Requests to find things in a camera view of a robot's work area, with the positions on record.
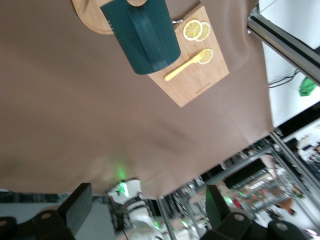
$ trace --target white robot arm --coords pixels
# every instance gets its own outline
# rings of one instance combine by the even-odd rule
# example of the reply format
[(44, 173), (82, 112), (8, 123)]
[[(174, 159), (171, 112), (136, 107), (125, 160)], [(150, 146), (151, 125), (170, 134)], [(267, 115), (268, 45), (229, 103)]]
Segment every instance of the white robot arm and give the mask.
[(129, 236), (129, 240), (162, 240), (162, 234), (149, 216), (141, 192), (141, 182), (138, 179), (119, 183), (108, 192), (108, 195), (116, 203), (126, 206), (129, 212), (129, 218), (136, 227), (136, 231)]

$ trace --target yellow spoon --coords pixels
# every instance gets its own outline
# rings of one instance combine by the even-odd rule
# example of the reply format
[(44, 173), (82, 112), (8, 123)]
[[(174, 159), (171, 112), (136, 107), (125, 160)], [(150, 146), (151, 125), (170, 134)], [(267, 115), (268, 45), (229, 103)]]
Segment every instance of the yellow spoon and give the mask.
[(171, 79), (173, 79), (175, 76), (177, 76), (182, 70), (184, 70), (189, 65), (199, 63), (206, 56), (207, 52), (210, 52), (210, 54), (211, 54), (211, 52), (212, 52), (211, 48), (203, 49), (201, 52), (199, 52), (193, 58), (189, 59), (184, 64), (180, 65), (175, 70), (169, 72), (167, 75), (164, 76), (164, 80), (170, 81)]

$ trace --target dark green pitcher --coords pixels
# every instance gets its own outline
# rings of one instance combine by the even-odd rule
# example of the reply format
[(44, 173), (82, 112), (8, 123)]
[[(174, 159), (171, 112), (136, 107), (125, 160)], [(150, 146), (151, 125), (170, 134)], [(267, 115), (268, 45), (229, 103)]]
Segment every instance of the dark green pitcher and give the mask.
[(100, 9), (135, 73), (154, 73), (180, 56), (165, 0), (147, 0), (142, 6), (113, 0)]

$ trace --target pitcher handle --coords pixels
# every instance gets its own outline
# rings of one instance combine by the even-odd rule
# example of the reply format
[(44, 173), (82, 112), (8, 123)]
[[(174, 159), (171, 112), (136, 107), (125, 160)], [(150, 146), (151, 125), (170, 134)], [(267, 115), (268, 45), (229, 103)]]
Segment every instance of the pitcher handle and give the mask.
[(153, 70), (158, 71), (165, 68), (166, 58), (145, 7), (131, 6), (128, 13)]

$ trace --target brown tablecloth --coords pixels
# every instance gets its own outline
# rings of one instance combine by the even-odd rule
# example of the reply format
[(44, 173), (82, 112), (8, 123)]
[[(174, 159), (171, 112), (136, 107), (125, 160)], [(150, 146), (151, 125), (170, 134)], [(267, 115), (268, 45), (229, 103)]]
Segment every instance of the brown tablecloth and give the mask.
[[(1, 2), (0, 188), (61, 193), (91, 182), (100, 193), (139, 178), (159, 197), (267, 135), (263, 48), (247, 32), (258, 1), (201, 2), (230, 75), (183, 108), (71, 2)], [(172, 18), (198, 4), (167, 3)]]

